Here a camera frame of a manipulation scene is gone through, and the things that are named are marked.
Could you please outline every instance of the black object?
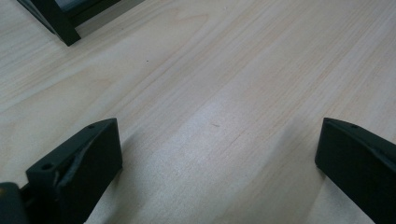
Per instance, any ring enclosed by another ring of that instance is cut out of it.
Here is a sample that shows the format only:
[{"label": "black object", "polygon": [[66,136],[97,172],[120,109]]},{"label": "black object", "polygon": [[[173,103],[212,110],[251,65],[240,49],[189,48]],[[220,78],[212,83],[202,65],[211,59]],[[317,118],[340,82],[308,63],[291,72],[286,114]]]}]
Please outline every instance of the black object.
[{"label": "black object", "polygon": [[81,37],[75,27],[120,0],[18,0],[44,26],[70,46]]},{"label": "black object", "polygon": [[21,190],[0,184],[0,222],[83,223],[121,167],[117,120],[96,122],[30,167]]},{"label": "black object", "polygon": [[315,162],[375,223],[396,223],[396,146],[363,128],[324,119]]}]

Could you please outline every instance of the wood grain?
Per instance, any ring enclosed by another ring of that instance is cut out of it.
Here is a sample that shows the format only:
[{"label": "wood grain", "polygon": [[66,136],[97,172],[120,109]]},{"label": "wood grain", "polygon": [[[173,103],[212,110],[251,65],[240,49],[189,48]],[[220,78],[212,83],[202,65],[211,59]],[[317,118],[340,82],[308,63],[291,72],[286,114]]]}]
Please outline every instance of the wood grain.
[{"label": "wood grain", "polygon": [[116,117],[124,169],[88,223],[372,223],[314,156],[325,117],[396,142],[395,1],[146,0],[102,20],[68,48],[0,3],[0,181]]}]

